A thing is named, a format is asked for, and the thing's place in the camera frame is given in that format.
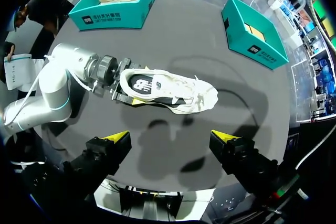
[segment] logo on shoe box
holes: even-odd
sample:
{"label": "logo on shoe box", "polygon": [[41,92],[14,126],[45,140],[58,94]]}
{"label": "logo on shoe box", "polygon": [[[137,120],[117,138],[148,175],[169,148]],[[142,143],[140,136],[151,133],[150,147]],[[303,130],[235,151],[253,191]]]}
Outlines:
{"label": "logo on shoe box", "polygon": [[247,51],[251,52],[252,54],[256,54],[261,50],[260,47],[257,47],[256,45],[251,46]]}
{"label": "logo on shoe box", "polygon": [[120,13],[104,13],[104,14],[97,14],[91,16],[84,16],[82,17],[84,23],[86,25],[99,23],[99,22],[107,22],[107,21],[121,21]]}
{"label": "logo on shoe box", "polygon": [[277,62],[277,59],[272,57],[271,55],[269,55],[268,53],[261,51],[260,53],[258,53],[258,56],[260,58],[263,58],[265,61],[268,61],[269,63],[275,63]]}
{"label": "logo on shoe box", "polygon": [[82,19],[86,25],[93,24],[93,20],[91,19],[90,16],[84,16],[82,17]]}

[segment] cable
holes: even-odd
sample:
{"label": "cable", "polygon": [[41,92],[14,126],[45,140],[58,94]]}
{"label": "cable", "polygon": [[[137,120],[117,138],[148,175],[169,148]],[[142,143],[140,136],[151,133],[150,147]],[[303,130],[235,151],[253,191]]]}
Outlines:
{"label": "cable", "polygon": [[208,200],[182,200],[182,202],[212,202],[214,200],[214,196],[211,195],[211,199],[208,201]]}
{"label": "cable", "polygon": [[32,91],[33,91],[33,89],[34,89],[34,87],[36,86],[37,81],[38,81],[38,79],[40,78],[40,74],[41,74],[41,72],[38,73],[37,77],[35,78],[35,80],[34,80],[34,82],[33,82],[33,85],[31,85],[31,87],[30,87],[30,89],[29,89],[29,91],[28,91],[26,97],[25,97],[24,100],[22,101],[21,106],[20,106],[20,108],[17,110],[17,112],[16,112],[16,114],[14,115],[14,117],[13,117],[9,122],[7,122],[7,120],[6,120],[6,122],[4,123],[5,126],[10,125],[10,124],[16,119],[16,117],[19,115],[19,113],[20,113],[20,111],[22,110],[23,106],[24,106],[25,103],[27,102],[27,99],[28,99],[29,96],[31,95],[31,93],[32,93]]}
{"label": "cable", "polygon": [[254,123],[256,124],[256,127],[259,127],[259,124],[257,122],[256,117],[254,116],[253,111],[251,110],[251,108],[248,106],[248,104],[245,102],[245,100],[237,93],[235,93],[234,91],[228,90],[228,89],[217,89],[218,92],[227,92],[229,94],[233,94],[234,96],[236,96],[238,99],[240,99],[240,101],[245,105],[245,107],[248,109],[248,111],[251,113],[252,119],[254,121]]}
{"label": "cable", "polygon": [[[327,139],[328,137],[334,132],[334,130],[336,129],[336,124],[334,125],[334,127],[331,129],[331,131],[309,152],[306,154],[306,156],[303,157],[303,159],[301,159],[301,161],[297,164],[297,166],[295,167],[295,170],[297,170],[300,165],[314,152],[317,150],[318,147],[320,147]],[[302,191],[301,188],[299,188],[298,190],[298,194],[300,195],[300,197],[304,200],[309,199],[309,196]]]}
{"label": "cable", "polygon": [[334,130],[336,129],[336,124],[334,125],[334,127],[331,129],[331,131],[318,143],[318,145],[316,145],[314,147],[314,149],[312,149],[309,153],[307,153],[306,156],[303,157],[303,159],[301,159],[301,161],[297,164],[297,166],[295,167],[295,170],[297,170],[300,165],[314,152],[317,150],[318,147],[320,147],[326,140],[327,138],[331,135],[331,133],[334,132]]}
{"label": "cable", "polygon": [[114,185],[114,184],[111,184],[111,183],[109,183],[109,184],[110,184],[110,187],[112,187],[114,190],[120,192],[120,188],[117,185]]}
{"label": "cable", "polygon": [[100,186],[103,187],[103,188],[105,188],[105,189],[107,189],[107,190],[109,190],[109,191],[112,191],[112,192],[114,192],[114,193],[119,193],[118,191],[114,191],[114,190],[112,190],[112,189],[110,189],[110,188],[104,187],[102,184],[100,184]]}
{"label": "cable", "polygon": [[265,211],[255,211],[252,209],[240,212],[236,215],[233,215],[229,217],[226,221],[225,224],[242,224],[242,223],[247,223],[250,220],[252,220],[255,217],[258,217],[260,214],[264,213]]}
{"label": "cable", "polygon": [[[45,58],[47,58],[49,61],[54,61],[54,62],[57,62],[57,60],[51,56],[51,55],[44,55]],[[65,68],[65,70],[67,70],[71,75],[72,77],[74,78],[75,81],[77,81],[77,83],[82,87],[84,88],[85,90],[89,91],[89,92],[92,92],[93,89],[90,88],[89,86],[85,85],[78,77],[77,75],[69,68],[65,67],[63,64],[60,64],[60,66],[62,66],[63,68]]]}

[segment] teal shoe box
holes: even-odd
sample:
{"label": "teal shoe box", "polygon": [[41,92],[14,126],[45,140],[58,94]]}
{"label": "teal shoe box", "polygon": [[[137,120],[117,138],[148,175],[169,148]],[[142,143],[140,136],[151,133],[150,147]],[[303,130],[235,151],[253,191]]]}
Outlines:
{"label": "teal shoe box", "polygon": [[69,13],[79,30],[142,28],[155,0],[136,0],[100,5],[98,0],[80,0]]}
{"label": "teal shoe box", "polygon": [[273,23],[240,0],[228,0],[222,11],[229,49],[270,69],[288,63]]}

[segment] white cable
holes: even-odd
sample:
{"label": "white cable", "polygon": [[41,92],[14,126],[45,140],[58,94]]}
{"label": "white cable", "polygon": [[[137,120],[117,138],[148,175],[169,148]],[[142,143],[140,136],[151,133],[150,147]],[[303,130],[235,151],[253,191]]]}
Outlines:
{"label": "white cable", "polygon": [[334,47],[334,45],[332,44],[332,42],[330,41],[329,37],[326,35],[326,33],[324,32],[322,26],[320,25],[320,22],[319,20],[317,19],[317,16],[316,16],[316,13],[315,13],[315,9],[313,7],[313,1],[312,0],[309,0],[308,1],[308,5],[309,5],[309,8],[311,10],[311,13],[313,14],[313,19],[315,21],[315,23],[317,24],[320,32],[322,33],[322,36],[324,37],[324,39],[327,41],[327,43],[329,44],[329,46],[332,48],[332,50],[335,52],[336,54],[336,49]]}
{"label": "white cable", "polygon": [[[54,57],[49,56],[49,55],[45,55],[44,57],[47,58],[49,61],[52,61],[52,60],[55,59]],[[84,88],[85,90],[87,90],[87,91],[89,91],[89,92],[92,92],[92,91],[93,91],[93,89],[90,88],[89,86],[85,85],[85,84],[84,84],[84,83],[83,83],[83,82],[76,76],[76,74],[75,74],[72,70],[70,70],[70,69],[68,69],[68,68],[66,68],[66,70],[69,71],[69,73],[72,75],[72,77],[75,79],[75,81],[77,81],[77,83],[78,83],[82,88]],[[38,73],[36,79],[35,79],[34,82],[33,82],[33,85],[31,85],[31,87],[30,87],[30,89],[29,89],[29,91],[28,91],[26,97],[25,97],[24,100],[22,101],[20,108],[17,110],[17,112],[15,113],[14,117],[13,117],[11,120],[9,120],[9,121],[6,120],[6,122],[4,123],[5,126],[10,125],[10,124],[17,118],[17,116],[19,115],[20,111],[22,110],[22,108],[24,107],[25,103],[27,102],[27,99],[29,98],[30,94],[32,93],[34,87],[36,86],[36,84],[37,84],[37,82],[38,82],[38,80],[39,80],[39,77],[40,77],[41,72]]]}
{"label": "white cable", "polygon": [[309,153],[307,153],[307,155],[306,156],[304,156],[303,157],[303,159],[301,159],[301,161],[297,164],[297,166],[295,167],[295,170],[297,170],[299,167],[300,167],[300,165],[314,152],[314,151],[316,151],[316,149],[318,148],[318,147],[320,147],[321,146],[321,144],[323,144],[324,142],[325,142],[325,140],[327,140],[327,138],[331,135],[331,133],[333,133],[333,131],[336,129],[336,124],[334,125],[334,127],[331,129],[331,131],[321,140],[321,142],[320,143],[318,143],[318,145],[316,145],[315,147],[314,147],[314,149],[312,149]]}
{"label": "white cable", "polygon": [[31,85],[31,87],[30,87],[30,89],[29,89],[29,91],[28,91],[26,97],[25,97],[24,100],[22,101],[21,106],[20,106],[20,108],[17,110],[17,112],[16,112],[16,114],[14,115],[14,117],[13,117],[11,120],[7,121],[7,116],[6,116],[6,122],[4,123],[5,126],[10,125],[10,124],[16,119],[17,115],[19,115],[19,113],[20,113],[20,111],[22,110],[23,106],[25,105],[27,99],[29,98],[30,94],[32,93],[34,87],[36,86],[36,84],[37,84],[37,82],[38,82],[38,79],[39,79],[39,77],[40,77],[40,74],[41,74],[41,72],[38,73],[38,75],[37,75],[35,81],[33,82],[33,85]]}
{"label": "white cable", "polygon": [[[303,157],[303,159],[301,159],[301,161],[297,164],[297,166],[295,167],[295,170],[297,170],[300,165],[314,152],[317,150],[318,147],[320,147],[327,139],[328,137],[334,132],[334,130],[336,129],[336,124],[334,125],[334,127],[331,129],[331,131],[318,143],[318,145],[316,145],[314,147],[314,149],[312,149],[309,153],[307,153],[306,156]],[[299,188],[298,190],[298,194],[301,196],[302,199],[307,200],[309,198],[309,196],[302,191],[301,188]]]}
{"label": "white cable", "polygon": [[74,78],[75,81],[77,81],[77,83],[82,87],[84,88],[85,90],[89,91],[89,92],[92,92],[93,89],[90,88],[89,86],[85,85],[81,80],[79,80],[79,78],[77,77],[77,75],[70,69],[66,69],[69,71],[69,73],[72,75],[72,77]]}
{"label": "white cable", "polygon": [[[44,55],[44,57],[47,58],[49,61],[54,61],[54,62],[56,62],[55,58],[52,57],[52,56]],[[84,84],[84,83],[77,77],[77,75],[76,75],[71,69],[66,68],[66,67],[64,67],[64,68],[65,68],[65,70],[67,70],[67,71],[72,75],[72,77],[74,78],[74,80],[77,81],[77,83],[78,83],[82,88],[84,88],[85,90],[87,90],[87,91],[89,91],[89,92],[92,92],[92,91],[93,91],[93,89],[90,88],[89,86],[85,85],[85,84]]]}

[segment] new balance logo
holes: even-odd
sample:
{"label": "new balance logo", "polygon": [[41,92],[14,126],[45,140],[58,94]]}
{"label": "new balance logo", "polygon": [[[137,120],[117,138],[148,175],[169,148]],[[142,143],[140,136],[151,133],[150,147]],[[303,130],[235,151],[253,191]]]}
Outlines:
{"label": "new balance logo", "polygon": [[133,85],[133,87],[138,90],[150,91],[152,88],[152,83],[139,79],[137,80],[136,84]]}
{"label": "new balance logo", "polygon": [[161,89],[161,83],[159,83],[158,81],[156,82],[156,89],[160,90]]}

